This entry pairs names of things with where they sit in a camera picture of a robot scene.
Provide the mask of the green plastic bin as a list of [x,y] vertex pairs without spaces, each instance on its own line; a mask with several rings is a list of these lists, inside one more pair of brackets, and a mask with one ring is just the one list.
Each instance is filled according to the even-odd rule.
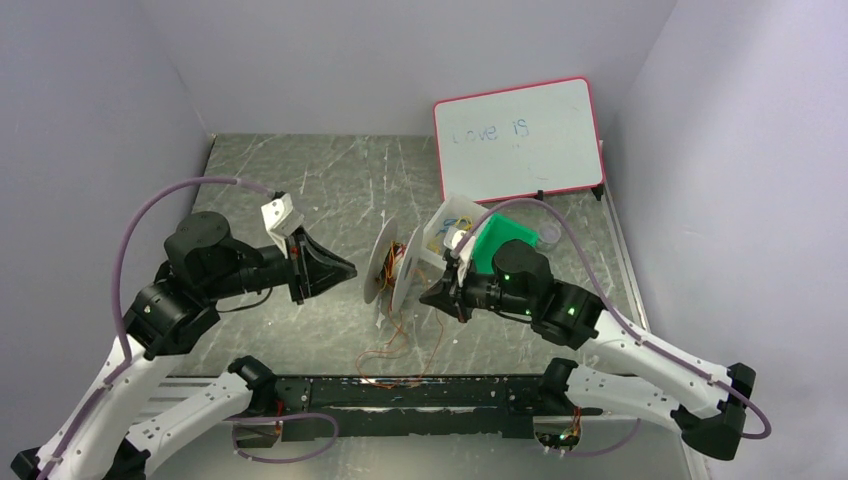
[[497,250],[511,240],[521,240],[531,247],[538,242],[538,233],[510,218],[493,214],[476,235],[471,260],[477,272],[492,274],[492,259]]

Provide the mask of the wires wound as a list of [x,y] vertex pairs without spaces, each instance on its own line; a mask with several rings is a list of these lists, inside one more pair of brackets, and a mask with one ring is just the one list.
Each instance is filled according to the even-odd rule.
[[378,291],[394,289],[399,277],[400,262],[404,259],[407,245],[393,241],[385,257],[381,272],[377,277]]

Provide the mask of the white plastic bin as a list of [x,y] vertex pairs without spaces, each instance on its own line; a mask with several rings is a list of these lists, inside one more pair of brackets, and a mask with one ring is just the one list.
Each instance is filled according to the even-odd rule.
[[435,214],[419,230],[422,243],[420,260],[443,268],[444,238],[451,228],[470,229],[487,212],[487,208],[459,194],[448,194]]

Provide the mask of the white filament spool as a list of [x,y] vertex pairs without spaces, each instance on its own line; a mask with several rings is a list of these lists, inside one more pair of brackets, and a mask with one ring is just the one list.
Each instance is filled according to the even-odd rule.
[[366,304],[381,300],[381,310],[389,319],[402,307],[412,285],[421,254],[423,232],[416,227],[407,241],[399,235],[394,217],[386,220],[373,245],[363,281]]

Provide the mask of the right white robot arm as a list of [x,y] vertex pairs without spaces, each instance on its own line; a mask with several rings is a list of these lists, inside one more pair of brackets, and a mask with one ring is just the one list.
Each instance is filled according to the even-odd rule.
[[461,322],[476,309],[528,318],[544,340],[623,370],[621,376],[604,374],[552,359],[538,387],[544,413],[575,416],[595,408],[624,414],[679,434],[705,456],[735,458],[756,379],[752,368],[699,359],[629,320],[618,321],[598,295],[556,279],[548,259],[521,240],[499,248],[490,274],[461,267],[449,260],[420,302]]

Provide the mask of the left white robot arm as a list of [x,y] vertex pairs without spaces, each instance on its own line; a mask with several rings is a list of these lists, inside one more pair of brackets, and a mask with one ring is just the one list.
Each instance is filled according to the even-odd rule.
[[144,479],[219,422],[273,411],[280,403],[276,375],[247,355],[204,391],[137,422],[160,383],[219,321],[220,300],[285,286],[302,303],[357,274],[302,227],[255,248],[211,211],[183,219],[164,249],[166,261],[125,311],[125,333],[86,397],[48,442],[15,456],[17,477]]

